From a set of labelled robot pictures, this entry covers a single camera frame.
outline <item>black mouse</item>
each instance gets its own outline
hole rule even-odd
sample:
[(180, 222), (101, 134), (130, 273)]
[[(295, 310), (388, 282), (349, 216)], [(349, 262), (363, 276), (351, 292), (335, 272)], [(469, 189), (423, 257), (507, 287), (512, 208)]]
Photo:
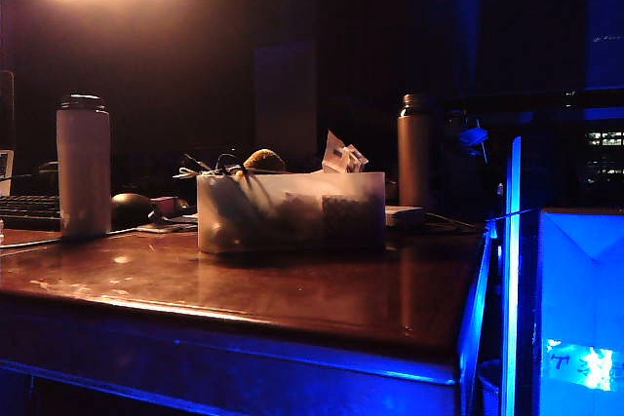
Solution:
[(149, 213), (154, 210), (151, 200), (144, 195), (124, 193), (115, 195), (111, 201), (114, 230), (135, 228), (149, 223)]

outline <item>wooden desk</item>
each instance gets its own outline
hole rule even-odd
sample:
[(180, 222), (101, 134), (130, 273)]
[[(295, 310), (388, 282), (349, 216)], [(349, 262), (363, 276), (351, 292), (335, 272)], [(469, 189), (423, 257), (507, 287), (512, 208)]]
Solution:
[(0, 363), (202, 414), (468, 413), (487, 239), (222, 257), (196, 244), (130, 233), (2, 250)]

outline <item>blue glowing panel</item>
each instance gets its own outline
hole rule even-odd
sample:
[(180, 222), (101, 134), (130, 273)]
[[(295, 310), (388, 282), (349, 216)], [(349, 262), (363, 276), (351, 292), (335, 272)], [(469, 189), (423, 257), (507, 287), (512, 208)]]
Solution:
[(624, 215), (544, 210), (538, 277), (539, 413), (624, 408)]
[[(521, 207), (521, 150), (522, 138), (512, 142), (507, 170), (506, 209), (517, 212)], [(506, 218), (505, 252), (503, 255), (503, 343), (502, 343), (502, 398), (500, 414), (513, 416), (516, 407), (516, 355), (518, 351), (518, 285), (520, 273), (520, 216)]]

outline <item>white travel mug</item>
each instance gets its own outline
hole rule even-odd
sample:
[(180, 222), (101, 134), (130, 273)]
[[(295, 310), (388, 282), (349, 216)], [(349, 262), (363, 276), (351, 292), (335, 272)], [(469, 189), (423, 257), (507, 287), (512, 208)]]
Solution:
[(60, 230), (67, 238), (110, 231), (110, 121), (97, 96), (66, 96), (57, 111)]

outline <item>translucent plastic storage box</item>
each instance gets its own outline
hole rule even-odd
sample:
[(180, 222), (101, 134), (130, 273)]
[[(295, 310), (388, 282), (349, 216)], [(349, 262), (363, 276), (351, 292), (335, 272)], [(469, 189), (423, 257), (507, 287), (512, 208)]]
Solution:
[(383, 172), (197, 176), (199, 249), (383, 246)]

